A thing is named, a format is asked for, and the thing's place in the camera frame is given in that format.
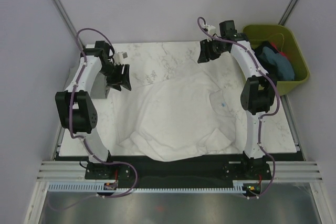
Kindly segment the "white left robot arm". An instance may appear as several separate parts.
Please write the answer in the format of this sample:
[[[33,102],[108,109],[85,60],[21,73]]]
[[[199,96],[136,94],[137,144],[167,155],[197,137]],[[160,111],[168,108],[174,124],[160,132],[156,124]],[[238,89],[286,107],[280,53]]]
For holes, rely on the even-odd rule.
[[[105,41],[96,41],[92,48],[85,48],[73,79],[64,91],[55,95],[61,126],[69,131],[72,139],[78,139],[88,154],[89,161],[99,163],[97,173],[111,178],[115,165],[108,161],[111,156],[97,131],[98,112],[91,99],[96,77],[103,76],[103,89],[132,90],[130,65],[115,61],[114,48]]]

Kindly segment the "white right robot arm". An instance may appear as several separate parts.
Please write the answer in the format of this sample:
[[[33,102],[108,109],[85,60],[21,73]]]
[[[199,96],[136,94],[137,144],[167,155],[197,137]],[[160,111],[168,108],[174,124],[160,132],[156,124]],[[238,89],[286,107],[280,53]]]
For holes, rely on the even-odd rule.
[[[275,115],[280,107],[277,81],[258,61],[247,35],[236,30],[233,20],[219,24],[219,36],[216,27],[209,25],[205,18],[198,17],[197,25],[206,35],[206,39],[200,42],[201,52],[197,62],[213,61],[228,52],[246,78],[240,95],[240,103],[247,116],[247,141],[243,153],[248,159],[260,159],[266,155],[261,144],[262,124],[267,116]]]

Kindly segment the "white t-shirt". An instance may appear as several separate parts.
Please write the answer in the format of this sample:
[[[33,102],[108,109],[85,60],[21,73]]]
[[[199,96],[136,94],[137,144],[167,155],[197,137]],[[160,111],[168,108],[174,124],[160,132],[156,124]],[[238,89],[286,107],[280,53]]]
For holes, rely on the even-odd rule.
[[[118,143],[129,155],[170,162],[238,152],[236,119],[224,91],[196,65],[115,94],[113,104]]]

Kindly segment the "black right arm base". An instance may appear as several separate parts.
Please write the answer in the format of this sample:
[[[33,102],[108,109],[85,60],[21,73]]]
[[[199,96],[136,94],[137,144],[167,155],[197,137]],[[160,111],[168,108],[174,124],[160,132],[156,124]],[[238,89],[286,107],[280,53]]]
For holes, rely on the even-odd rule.
[[[265,156],[249,158],[244,153],[238,159],[229,159],[224,162],[224,175],[232,180],[269,180],[271,179],[270,166]]]

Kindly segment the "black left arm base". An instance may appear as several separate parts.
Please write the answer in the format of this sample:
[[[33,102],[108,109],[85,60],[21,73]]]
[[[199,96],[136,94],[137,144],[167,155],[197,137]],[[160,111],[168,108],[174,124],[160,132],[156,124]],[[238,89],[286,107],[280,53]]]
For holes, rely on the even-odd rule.
[[[111,156],[108,163],[118,163],[116,165],[105,165],[102,163],[92,163],[87,157],[79,161],[79,165],[85,169],[85,179],[87,180],[132,180],[135,179],[135,172],[129,164],[126,156]]]

